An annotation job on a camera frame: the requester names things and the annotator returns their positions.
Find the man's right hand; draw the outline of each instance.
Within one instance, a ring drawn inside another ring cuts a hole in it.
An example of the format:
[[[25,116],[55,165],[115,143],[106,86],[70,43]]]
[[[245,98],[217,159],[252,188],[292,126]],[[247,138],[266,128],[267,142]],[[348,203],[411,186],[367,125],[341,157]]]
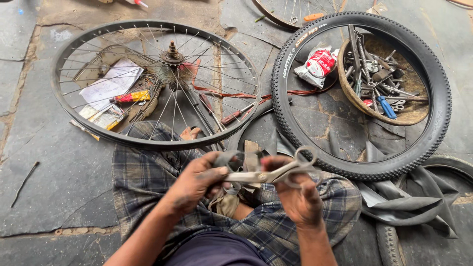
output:
[[[288,156],[268,156],[261,159],[262,171],[273,171],[293,161]],[[282,206],[289,218],[299,229],[323,228],[322,199],[315,182],[308,174],[293,174],[291,182],[302,189],[291,188],[284,182],[274,183]]]

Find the blue-handled screwdriver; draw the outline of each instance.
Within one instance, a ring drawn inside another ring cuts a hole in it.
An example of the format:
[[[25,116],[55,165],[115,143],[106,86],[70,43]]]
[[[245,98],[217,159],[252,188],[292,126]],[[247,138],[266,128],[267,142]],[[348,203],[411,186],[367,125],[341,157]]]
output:
[[[375,89],[376,94],[378,95],[376,100],[378,100],[378,102],[381,104],[381,107],[382,107],[383,111],[385,112],[386,116],[390,119],[396,119],[397,116],[394,113],[391,106],[389,105],[389,103],[386,102],[386,98],[384,98],[384,96],[380,95],[379,91],[376,88],[374,88],[374,89]]]

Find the worn tire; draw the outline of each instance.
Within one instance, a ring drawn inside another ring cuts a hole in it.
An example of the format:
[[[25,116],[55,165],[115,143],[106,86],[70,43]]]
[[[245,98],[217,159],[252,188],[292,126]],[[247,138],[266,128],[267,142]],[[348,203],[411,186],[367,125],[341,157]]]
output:
[[[336,27],[353,24],[385,39],[402,54],[426,84],[429,97],[429,117],[420,138],[404,152],[383,161],[355,162],[337,158],[316,146],[297,124],[288,103],[286,72],[290,71],[295,55],[312,38]],[[447,132],[452,100],[447,75],[433,51],[411,30],[388,18],[363,13],[343,12],[324,16],[300,28],[284,44],[271,78],[274,112],[284,134],[296,146],[312,145],[317,149],[317,164],[330,172],[349,179],[373,181],[399,176],[421,164],[434,153]]]

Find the man's left hand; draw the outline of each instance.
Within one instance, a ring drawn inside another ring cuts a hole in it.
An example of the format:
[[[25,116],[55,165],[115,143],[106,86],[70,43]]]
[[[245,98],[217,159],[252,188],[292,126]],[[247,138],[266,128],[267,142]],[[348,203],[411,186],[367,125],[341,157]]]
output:
[[[219,153],[212,151],[193,159],[159,204],[166,206],[172,213],[183,216],[192,211],[202,197],[212,198],[222,186],[229,188],[229,182],[222,182],[228,174],[227,167],[211,168]]]

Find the paper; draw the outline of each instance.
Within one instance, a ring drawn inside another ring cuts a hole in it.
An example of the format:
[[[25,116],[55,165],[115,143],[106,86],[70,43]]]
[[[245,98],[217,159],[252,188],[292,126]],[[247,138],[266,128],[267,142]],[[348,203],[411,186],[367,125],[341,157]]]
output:
[[[85,87],[79,94],[95,110],[105,111],[113,105],[109,99],[125,94],[142,72],[141,67],[123,57],[103,78]]]

